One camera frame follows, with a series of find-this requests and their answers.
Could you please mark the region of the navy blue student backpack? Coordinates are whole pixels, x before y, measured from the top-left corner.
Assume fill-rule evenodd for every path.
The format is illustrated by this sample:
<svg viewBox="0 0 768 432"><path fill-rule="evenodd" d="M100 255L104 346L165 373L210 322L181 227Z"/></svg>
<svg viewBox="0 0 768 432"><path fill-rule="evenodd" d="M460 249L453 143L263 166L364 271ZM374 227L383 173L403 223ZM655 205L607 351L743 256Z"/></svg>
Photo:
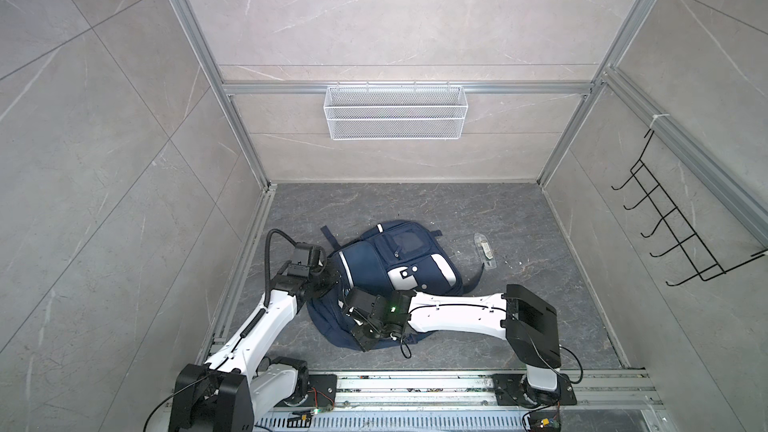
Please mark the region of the navy blue student backpack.
<svg viewBox="0 0 768 432"><path fill-rule="evenodd" d="M321 232L333 248L329 263L338 270L339 284L307 304L317 330L332 345L357 350L352 335L355 321L343 313L344 299L355 287L377 296L398 290L432 295L461 296L472 292L485 270L481 266L465 280L438 242L439 230L408 220L376 224L345 245L326 226Z"/></svg>

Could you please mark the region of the small clear plastic object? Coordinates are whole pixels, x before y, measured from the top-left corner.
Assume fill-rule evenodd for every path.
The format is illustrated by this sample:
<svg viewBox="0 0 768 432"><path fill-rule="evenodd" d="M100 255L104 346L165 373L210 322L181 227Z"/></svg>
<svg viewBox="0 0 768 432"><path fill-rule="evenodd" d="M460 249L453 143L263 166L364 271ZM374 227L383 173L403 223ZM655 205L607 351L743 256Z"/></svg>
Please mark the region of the small clear plastic object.
<svg viewBox="0 0 768 432"><path fill-rule="evenodd" d="M497 267L497 262L488 238L482 233L475 233L474 244L477 254L483 263L483 267L487 270L495 269Z"/></svg>

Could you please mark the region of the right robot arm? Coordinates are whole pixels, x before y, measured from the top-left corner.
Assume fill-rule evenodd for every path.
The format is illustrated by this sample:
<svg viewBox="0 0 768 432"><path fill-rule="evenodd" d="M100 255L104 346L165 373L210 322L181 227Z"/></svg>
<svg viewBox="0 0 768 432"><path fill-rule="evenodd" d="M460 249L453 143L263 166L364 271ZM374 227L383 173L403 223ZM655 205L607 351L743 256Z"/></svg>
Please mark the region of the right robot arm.
<svg viewBox="0 0 768 432"><path fill-rule="evenodd" d="M364 351L384 339L405 347L412 335L438 331L503 339L526 370L492 376L498 404L536 409L577 403L573 384L561 371L557 312L519 284L507 285L503 293L477 297L416 291L395 291L384 297L355 287L345 298L343 313L355 321L352 336Z"/></svg>

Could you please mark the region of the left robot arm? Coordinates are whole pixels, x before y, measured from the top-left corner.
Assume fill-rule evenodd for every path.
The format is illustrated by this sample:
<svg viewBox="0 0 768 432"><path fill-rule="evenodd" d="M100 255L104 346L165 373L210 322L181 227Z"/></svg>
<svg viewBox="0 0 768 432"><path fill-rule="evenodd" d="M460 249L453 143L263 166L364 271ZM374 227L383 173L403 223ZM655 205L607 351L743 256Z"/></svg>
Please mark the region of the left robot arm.
<svg viewBox="0 0 768 432"><path fill-rule="evenodd" d="M297 242L279 229L265 238L265 290L247 321L202 364L178 374L173 393L156 406L171 405L169 431L252 431L281 402L302 403L309 391L307 363L267 353L281 331L309 300L339 282L323 247Z"/></svg>

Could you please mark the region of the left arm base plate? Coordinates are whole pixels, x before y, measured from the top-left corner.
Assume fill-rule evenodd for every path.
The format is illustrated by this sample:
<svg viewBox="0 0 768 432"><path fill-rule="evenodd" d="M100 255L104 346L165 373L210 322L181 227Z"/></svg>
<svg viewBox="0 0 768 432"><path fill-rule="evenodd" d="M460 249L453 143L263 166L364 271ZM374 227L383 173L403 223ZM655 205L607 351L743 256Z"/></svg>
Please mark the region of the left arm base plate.
<svg viewBox="0 0 768 432"><path fill-rule="evenodd" d="M294 395L283 404L293 408L331 410L335 407L337 383L336 374L310 374L299 380Z"/></svg>

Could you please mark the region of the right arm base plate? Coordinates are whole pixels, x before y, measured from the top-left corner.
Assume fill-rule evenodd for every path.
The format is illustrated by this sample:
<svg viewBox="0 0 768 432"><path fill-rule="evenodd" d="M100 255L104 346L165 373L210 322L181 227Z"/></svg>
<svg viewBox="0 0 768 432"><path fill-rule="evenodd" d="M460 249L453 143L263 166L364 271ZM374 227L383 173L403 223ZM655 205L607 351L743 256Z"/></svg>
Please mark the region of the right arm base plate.
<svg viewBox="0 0 768 432"><path fill-rule="evenodd" d="M492 382L499 406L517 406L534 409L542 406L575 406L578 401L573 386L566 376L554 374L553 391L535 388L524 374L493 374Z"/></svg>

